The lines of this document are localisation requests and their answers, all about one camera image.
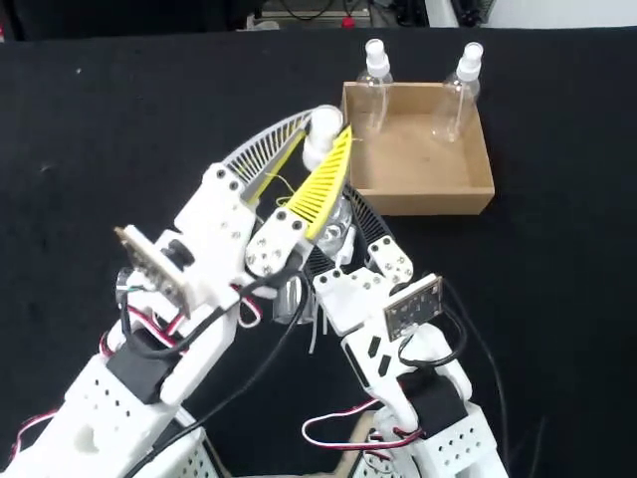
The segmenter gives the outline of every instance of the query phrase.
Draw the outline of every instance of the black fabric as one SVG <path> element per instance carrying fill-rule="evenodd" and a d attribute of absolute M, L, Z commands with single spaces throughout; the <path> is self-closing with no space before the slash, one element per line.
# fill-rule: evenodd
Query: black fabric
<path fill-rule="evenodd" d="M 497 197 L 477 217 L 390 218 L 416 271 L 448 276 L 501 364 L 514 476 L 612 476 L 632 463 L 637 321 L 633 88 L 637 31 L 350 31 L 213 34 L 0 47 L 0 449 L 60 403 L 116 319 L 126 263 L 111 229 L 169 227 L 211 161 L 277 120 L 338 104 L 379 35 L 402 81 L 439 81 L 465 42 L 486 47 L 480 111 Z M 297 164 L 286 172 L 298 180 Z M 189 400 L 196 416 L 282 333 L 241 331 Z M 332 468 L 304 419 L 364 400 L 334 336 L 299 328 L 255 388 L 209 423 L 235 474 Z M 463 357 L 500 437 L 494 382 Z M 350 422 L 318 429 L 345 439 Z"/>

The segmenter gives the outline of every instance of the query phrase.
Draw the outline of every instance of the bottle cap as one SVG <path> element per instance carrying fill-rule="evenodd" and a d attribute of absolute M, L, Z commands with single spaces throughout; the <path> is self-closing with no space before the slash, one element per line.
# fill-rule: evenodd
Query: bottle cap
<path fill-rule="evenodd" d="M 322 105 L 312 111 L 310 134 L 303 147 L 303 164 L 307 170 L 314 171 L 329 154 L 342 123 L 342 113 L 337 107 Z"/>
<path fill-rule="evenodd" d="M 374 78 L 383 78 L 389 73 L 389 58 L 382 40 L 374 38 L 365 44 L 367 71 Z"/>
<path fill-rule="evenodd" d="M 463 82 L 478 80 L 482 68 L 482 55 L 485 52 L 483 46 L 472 42 L 465 47 L 465 53 L 458 62 L 456 75 Z"/>

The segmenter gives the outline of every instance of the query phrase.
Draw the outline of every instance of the open cardboard box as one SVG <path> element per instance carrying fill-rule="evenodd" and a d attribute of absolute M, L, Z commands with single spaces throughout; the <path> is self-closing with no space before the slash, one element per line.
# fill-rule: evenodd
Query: open cardboard box
<path fill-rule="evenodd" d="M 355 135 L 367 114 L 363 89 L 343 86 L 343 113 L 354 128 L 349 180 L 380 214 L 479 214 L 489 204 L 494 181 L 477 111 L 458 141 L 437 141 L 431 114 L 441 85 L 397 83 L 382 131 L 362 141 Z"/>

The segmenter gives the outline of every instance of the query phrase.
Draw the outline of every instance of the white bracket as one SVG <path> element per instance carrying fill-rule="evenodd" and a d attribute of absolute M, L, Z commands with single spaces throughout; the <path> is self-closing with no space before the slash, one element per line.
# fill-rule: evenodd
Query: white bracket
<path fill-rule="evenodd" d="M 308 223 L 285 207 L 275 210 L 246 248 L 246 264 L 265 277 L 281 271 L 292 251 L 305 242 Z"/>
<path fill-rule="evenodd" d="M 391 236 L 383 236 L 372 242 L 367 253 L 380 273 L 394 286 L 409 282 L 413 277 L 414 266 L 411 260 Z"/>

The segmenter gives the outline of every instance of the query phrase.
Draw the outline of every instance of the black cable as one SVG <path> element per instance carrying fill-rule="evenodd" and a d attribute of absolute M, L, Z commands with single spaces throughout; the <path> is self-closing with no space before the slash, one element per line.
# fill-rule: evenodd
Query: black cable
<path fill-rule="evenodd" d="M 286 0 L 279 0 L 279 1 L 281 2 L 281 5 L 283 5 L 283 8 L 286 9 L 286 11 L 290 14 L 291 17 L 296 18 L 297 20 L 301 20 L 302 22 L 310 22 L 314 20 L 315 18 L 318 18 L 320 15 L 322 15 L 327 10 L 329 10 L 331 5 L 334 3 L 334 0 L 327 0 L 327 3 L 325 3 L 325 6 L 318 13 L 312 15 L 311 17 L 302 17 L 300 15 L 297 15 L 295 12 L 293 12 L 290 9 L 288 4 L 286 3 Z"/>
<path fill-rule="evenodd" d="M 544 429 L 546 428 L 546 417 L 541 418 L 539 423 L 539 429 L 537 430 L 537 437 L 535 438 L 535 451 L 533 452 L 533 463 L 531 465 L 531 471 L 529 472 L 529 478 L 534 478 L 537 467 L 539 466 L 539 456 L 541 455 L 541 440 L 544 436 Z"/>
<path fill-rule="evenodd" d="M 398 347 L 398 359 L 400 362 L 407 366 L 415 366 L 417 368 L 434 368 L 436 366 L 446 365 L 457 359 L 460 354 L 463 352 L 465 347 L 467 346 L 467 329 L 462 321 L 458 318 L 458 315 L 449 307 L 443 306 L 444 314 L 449 318 L 452 324 L 458 330 L 458 341 L 456 342 L 456 346 L 451 352 L 445 357 L 438 358 L 436 360 L 410 360 L 408 358 L 403 358 L 402 351 L 405 350 L 405 347 L 409 345 L 411 339 L 414 337 L 413 335 L 409 336 L 407 339 L 402 341 L 400 347 Z"/>
<path fill-rule="evenodd" d="M 290 324 L 286 328 L 286 331 L 283 333 L 283 335 L 281 336 L 281 338 L 279 339 L 275 347 L 272 349 L 272 351 L 268 354 L 266 359 L 257 367 L 257 369 L 252 374 L 252 376 L 248 378 L 248 380 L 246 380 L 246 382 L 242 386 L 237 388 L 231 395 L 229 395 L 223 401 L 218 403 L 214 408 L 208 411 L 205 415 L 203 415 L 197 421 L 184 427 L 179 433 L 173 435 L 171 438 L 167 439 L 163 443 L 160 443 L 159 445 L 154 447 L 152 451 L 149 452 L 146 456 L 144 456 L 136 465 L 134 465 L 130 469 L 130 471 L 128 471 L 128 473 L 124 475 L 123 478 L 133 478 L 144 466 L 146 466 L 148 463 L 154 460 L 157 456 L 159 456 L 159 454 L 161 454 L 161 452 L 163 452 L 166 448 L 168 448 L 173 443 L 179 441 L 184 436 L 188 435 L 192 431 L 202 426 L 203 423 L 208 421 L 213 415 L 215 415 L 216 413 L 221 411 L 224 407 L 226 407 L 228 403 L 230 403 L 231 401 L 235 400 L 236 398 L 244 394 L 257 380 L 259 380 L 259 378 L 261 378 L 264 372 L 268 369 L 268 367 L 272 364 L 272 362 L 277 358 L 277 355 L 283 348 L 283 345 L 285 344 L 286 339 L 290 336 L 292 330 L 294 329 L 295 325 L 299 321 L 299 318 L 301 317 L 301 314 L 303 313 L 303 310 L 305 309 L 306 304 L 308 303 L 308 297 L 310 294 L 310 282 L 308 281 L 308 278 L 301 271 L 294 272 L 290 276 L 290 278 L 293 278 L 293 277 L 298 277 L 301 280 L 303 292 L 299 300 L 299 306 L 297 307 L 297 310 L 295 311 L 295 314 L 292 317 Z"/>
<path fill-rule="evenodd" d="M 293 277 L 293 275 L 294 273 L 291 272 L 289 269 L 283 269 L 276 274 L 256 279 L 254 282 L 238 291 L 239 300 L 235 304 L 233 304 L 232 307 L 235 307 L 237 304 L 239 304 L 241 302 L 241 299 L 252 294 L 255 289 L 268 286 L 272 283 L 285 283 L 288 279 Z M 140 338 L 132 332 L 132 327 L 130 325 L 130 315 L 128 313 L 128 293 L 122 294 L 120 306 L 121 310 L 119 311 L 119 318 L 121 321 L 121 331 L 126 338 L 126 342 L 129 344 L 130 349 L 134 354 L 137 354 L 140 357 L 144 357 L 145 359 L 168 359 L 179 355 L 180 353 L 188 349 L 188 347 L 190 347 L 190 345 L 192 345 L 192 343 L 196 341 L 199 336 L 201 336 L 201 334 L 203 334 L 205 330 L 208 329 L 208 327 L 210 327 L 217 319 L 222 317 L 224 314 L 227 314 L 228 312 L 227 310 L 218 307 L 212 312 L 212 314 L 204 319 L 201 324 L 195 327 L 195 329 L 188 336 L 181 339 L 173 347 L 169 349 L 161 349 L 158 351 L 150 351 L 141 343 Z"/>
<path fill-rule="evenodd" d="M 458 291 L 456 291 L 454 286 L 447 279 L 444 280 L 443 287 L 444 287 L 444 290 L 449 293 L 452 300 L 458 306 L 461 317 L 467 323 L 467 325 L 471 329 L 471 332 L 473 332 L 474 336 L 476 336 L 476 339 L 478 340 L 478 344 L 480 344 L 480 347 L 482 348 L 483 352 L 485 353 L 485 355 L 487 356 L 487 359 L 489 360 L 491 364 L 491 368 L 494 373 L 494 379 L 496 380 L 496 388 L 498 389 L 498 396 L 500 398 L 500 420 L 502 421 L 503 462 L 505 464 L 507 473 L 509 473 L 509 464 L 510 464 L 510 461 L 509 461 L 509 456 L 510 456 L 509 415 L 508 415 L 508 409 L 507 409 L 507 400 L 505 398 L 505 388 L 503 385 L 502 376 L 500 375 L 500 369 L 498 368 L 498 364 L 496 363 L 496 359 L 494 358 L 494 355 L 491 353 L 491 349 L 489 349 L 489 346 L 487 345 L 485 340 L 482 338 L 480 331 L 478 330 L 474 322 L 471 320 L 471 317 L 469 316 L 469 312 L 467 311 L 467 308 L 465 307 L 462 300 L 460 299 L 460 294 L 458 294 Z"/>

